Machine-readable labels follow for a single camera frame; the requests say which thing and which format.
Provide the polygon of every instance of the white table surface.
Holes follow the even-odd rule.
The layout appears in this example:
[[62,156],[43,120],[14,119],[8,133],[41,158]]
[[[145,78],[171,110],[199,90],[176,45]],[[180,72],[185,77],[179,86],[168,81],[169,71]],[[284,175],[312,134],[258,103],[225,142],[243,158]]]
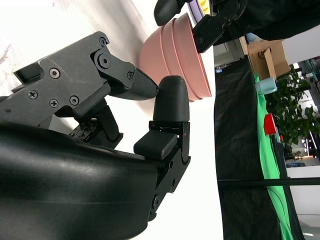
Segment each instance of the white table surface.
[[[19,85],[13,72],[96,31],[104,32],[110,52],[138,65],[139,53],[157,29],[156,0],[2,0],[0,1],[0,96]],[[190,104],[191,163],[174,194],[167,194],[157,217],[135,240],[223,239],[215,165],[213,49],[202,55],[212,97]],[[107,96],[123,140],[116,149],[133,152],[148,131],[153,100]],[[54,119],[50,128],[69,133],[77,123]]]

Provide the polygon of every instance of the pink bowl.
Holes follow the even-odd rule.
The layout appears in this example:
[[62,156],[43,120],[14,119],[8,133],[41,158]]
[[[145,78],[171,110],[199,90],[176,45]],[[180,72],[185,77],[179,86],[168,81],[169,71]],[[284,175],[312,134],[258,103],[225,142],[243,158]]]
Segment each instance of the pink bowl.
[[170,75],[162,49],[162,30],[163,26],[149,36],[139,58],[139,68],[158,85],[164,77]]
[[[173,24],[175,20],[176,19],[173,19],[163,27],[162,35],[161,35],[162,49],[164,53],[165,63],[169,69],[170,75],[178,75],[183,77],[183,79],[186,79],[185,74],[180,66],[175,43],[174,43]],[[190,101],[200,100],[200,98],[197,97],[195,93],[191,90],[188,82],[185,81],[185,83],[186,83],[186,88],[188,90],[189,100]]]
[[201,55],[198,54],[188,14],[175,20],[173,38],[178,60],[192,91],[199,98],[211,97],[211,91]]

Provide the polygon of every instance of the yellow object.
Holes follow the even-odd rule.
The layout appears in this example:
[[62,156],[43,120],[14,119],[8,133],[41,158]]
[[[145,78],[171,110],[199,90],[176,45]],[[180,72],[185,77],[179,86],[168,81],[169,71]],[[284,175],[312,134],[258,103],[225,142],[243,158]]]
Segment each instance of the yellow object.
[[209,0],[198,0],[199,6],[202,9],[204,15],[210,15],[210,3]]

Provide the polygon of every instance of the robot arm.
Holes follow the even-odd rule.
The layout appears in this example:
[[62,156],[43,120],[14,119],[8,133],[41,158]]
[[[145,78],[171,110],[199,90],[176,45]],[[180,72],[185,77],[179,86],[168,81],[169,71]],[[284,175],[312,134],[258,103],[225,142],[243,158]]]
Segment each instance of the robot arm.
[[[144,231],[189,163],[189,100],[179,76],[159,87],[111,55],[96,32],[17,71],[22,85],[0,100],[0,236],[120,240]],[[134,152],[104,97],[154,98],[149,132]],[[69,135],[39,127],[74,117]]]

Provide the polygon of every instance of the cardboard box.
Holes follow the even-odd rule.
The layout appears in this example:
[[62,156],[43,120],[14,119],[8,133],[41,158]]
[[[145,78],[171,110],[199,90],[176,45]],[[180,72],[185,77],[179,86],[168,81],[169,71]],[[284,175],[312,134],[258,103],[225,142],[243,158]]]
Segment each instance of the cardboard box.
[[248,56],[253,72],[258,74],[261,80],[269,77],[276,79],[290,71],[282,40],[260,40],[250,43]]

